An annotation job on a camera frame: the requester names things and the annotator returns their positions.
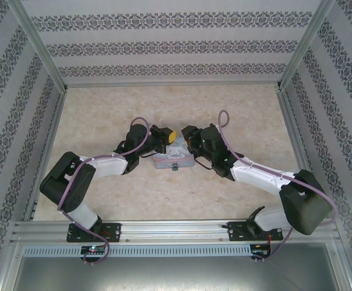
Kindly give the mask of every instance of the gray metal base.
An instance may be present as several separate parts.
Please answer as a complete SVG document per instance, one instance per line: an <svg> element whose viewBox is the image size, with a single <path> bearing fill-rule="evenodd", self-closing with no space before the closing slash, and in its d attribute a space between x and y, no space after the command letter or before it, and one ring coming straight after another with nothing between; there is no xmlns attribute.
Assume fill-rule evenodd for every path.
<svg viewBox="0 0 352 291"><path fill-rule="evenodd" d="M290 244L271 263L247 257L23 258L15 290L338 290L325 244Z"/></svg>
<svg viewBox="0 0 352 291"><path fill-rule="evenodd" d="M81 246L27 246L24 258L77 258ZM121 246L112 244L109 258L183 258L196 256L251 256L249 244L190 244L190 245L140 245ZM88 258L103 255L88 254Z"/></svg>

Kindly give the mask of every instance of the patterned wallpaper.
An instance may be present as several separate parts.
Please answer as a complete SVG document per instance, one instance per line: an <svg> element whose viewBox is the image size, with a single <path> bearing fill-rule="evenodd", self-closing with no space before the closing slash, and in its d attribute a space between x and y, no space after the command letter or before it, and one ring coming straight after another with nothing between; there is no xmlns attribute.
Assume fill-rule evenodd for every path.
<svg viewBox="0 0 352 291"><path fill-rule="evenodd" d="M4 0L0 0L0 261L22 220L59 92Z"/></svg>
<svg viewBox="0 0 352 291"><path fill-rule="evenodd" d="M339 209L352 266L352 1L336 1L286 88L312 171Z"/></svg>
<svg viewBox="0 0 352 291"><path fill-rule="evenodd" d="M26 0L68 85L278 81L319 0Z"/></svg>

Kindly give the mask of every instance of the metal grille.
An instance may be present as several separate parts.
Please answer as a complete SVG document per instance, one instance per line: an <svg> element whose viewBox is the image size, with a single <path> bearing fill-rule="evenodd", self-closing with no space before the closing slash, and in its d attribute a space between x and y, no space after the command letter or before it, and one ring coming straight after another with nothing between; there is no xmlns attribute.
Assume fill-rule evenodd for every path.
<svg viewBox="0 0 352 291"><path fill-rule="evenodd" d="M24 257L66 258L80 256L80 246L29 246ZM209 246L111 246L109 257L250 256L249 244Z"/></svg>

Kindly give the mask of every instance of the floor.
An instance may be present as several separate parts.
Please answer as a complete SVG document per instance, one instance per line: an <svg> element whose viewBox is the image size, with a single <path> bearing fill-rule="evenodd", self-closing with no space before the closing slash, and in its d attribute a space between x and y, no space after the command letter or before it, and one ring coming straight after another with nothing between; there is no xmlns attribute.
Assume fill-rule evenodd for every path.
<svg viewBox="0 0 352 291"><path fill-rule="evenodd" d="M47 171L67 151L112 152L136 116L181 130L217 124L220 109L231 116L224 133L237 152L275 169L298 171L273 85L68 89ZM198 164L172 172L155 169L151 158L141 159L128 175L93 181L85 201L103 220L246 218L259 206L278 202ZM41 194L35 220L65 219Z"/></svg>

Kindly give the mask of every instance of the purple cable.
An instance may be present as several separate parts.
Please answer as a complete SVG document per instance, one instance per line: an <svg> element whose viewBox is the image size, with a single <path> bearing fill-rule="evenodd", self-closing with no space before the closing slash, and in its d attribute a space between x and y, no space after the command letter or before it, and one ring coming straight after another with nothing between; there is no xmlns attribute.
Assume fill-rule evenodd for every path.
<svg viewBox="0 0 352 291"><path fill-rule="evenodd" d="M142 147L142 146L145 144L145 142L146 142L146 140L147 140L147 138L148 138L148 136L149 136L149 134L150 134L150 124L147 122L147 120L146 120L145 118L143 118L143 117L136 117L136 118L133 119L133 121L131 122L130 126L132 126L132 125L134 124L134 122L135 122L136 120L138 120L138 119L143 120L143 121L145 122L145 125L146 125L147 131L146 131L146 135L145 135L144 140L143 140L135 149L129 150L128 152L125 152L125 153L116 153L116 154L113 154L113 155L94 156L93 158L88 158L88 159L84 160L84 161L78 166L78 168L75 170L75 172L73 173L73 175L72 175L72 177L71 177L71 180L69 181L69 183L68 183L68 185L67 185L67 188L65 188L65 191L64 191L64 193L63 193L63 195L62 195L62 197L61 197L61 199L60 199L59 205L57 206L57 211L61 211L61 207L62 207L62 205L63 205L63 203L64 203L64 201L65 201L65 199L66 199L66 197L67 197L67 195L68 195L68 193L69 193L69 190L71 189L71 186L72 186L72 184L73 184L73 181L75 180L76 176L78 175L80 169L81 169L86 163L88 163L88 162L90 162L90 161L94 161L94 160L96 160L96 159L102 159L102 158L117 158L118 156L126 156L126 155L129 155L129 154L135 152L136 150L138 150L140 147ZM98 235L98 234L92 232L91 230L86 229L84 226L80 225L79 223L77 223L71 216L69 216L69 215L68 215L67 213L65 213L64 211L61 211L61 213L62 213L63 215L65 215L65 217L67 217L71 222L73 222L75 225L77 225L80 229L82 229L82 230L84 230L85 232L87 232L87 233L89 233L89 234L91 234L91 235L93 235L93 236L95 236L95 237L97 237L97 238L103 240L104 243L105 243L105 245L106 245L107 251L106 251L105 255L104 255L102 258L98 259L96 262L90 263L90 262L87 262L87 261L85 260L85 257L86 257L87 254L88 254L88 253L86 253L86 254L84 255L84 257L83 257L84 264L86 264L86 265L88 265L88 264L90 264L90 265L95 265L95 264L98 264L98 263L100 263L101 261L105 260L106 257L108 256L108 254L110 253L110 244L108 243L108 241L107 241L103 236Z"/></svg>
<svg viewBox="0 0 352 291"><path fill-rule="evenodd" d="M221 122L221 117L222 117L222 114L225 114L227 116L227 122L222 125L222 122ZM230 115L228 114L228 112L226 110L221 110L219 112L219 116L218 116L218 127L219 127L219 132L220 132L220 135L225 143L225 145L227 146L227 149L234 155L234 157L239 160L240 162L250 166L250 167L253 167L253 168L256 168L256 169L259 169L261 171L264 171L266 173L269 173L271 175L274 175L274 176L277 176L277 177L280 177L280 178L283 178L283 179L287 179L291 182L294 182L296 184L299 184L305 188L308 188L310 190L312 190L313 192L317 193L318 195L320 195L321 197L323 197L325 200L327 200L332 208L333 208L333 211L334 211L334 216L331 218L331 220L327 221L327 222L323 222L323 223L320 223L320 226L327 226L329 224L332 224L336 221L336 218L337 218L337 214L339 213L335 203L333 202L333 200L331 198L329 198L325 193L323 193L322 191L320 191L319 189L317 188L314 188L313 186L311 185L308 185L300 180L297 180L297 179L294 179L292 177L289 177L289 176L286 176L286 175L281 175L280 173L278 172L275 172L275 171L272 171L270 169L266 169L265 167L262 167L262 166L259 166L259 165L255 165L255 164L252 164L244 159L242 159L240 156L238 156L236 154L236 152L232 149L232 147L230 146L230 144L228 143L228 141L225 139L225 136L224 136L224 133L223 133L223 127L225 127L228 123L230 122ZM293 228L291 228L289 230L289 233L288 235L285 237L285 239L279 244L279 247L274 251L273 254L271 254L269 256L269 258L275 256L275 254L282 248L282 246L285 244L285 242L287 241L287 239L289 238L289 236L291 235L291 232L293 231Z"/></svg>

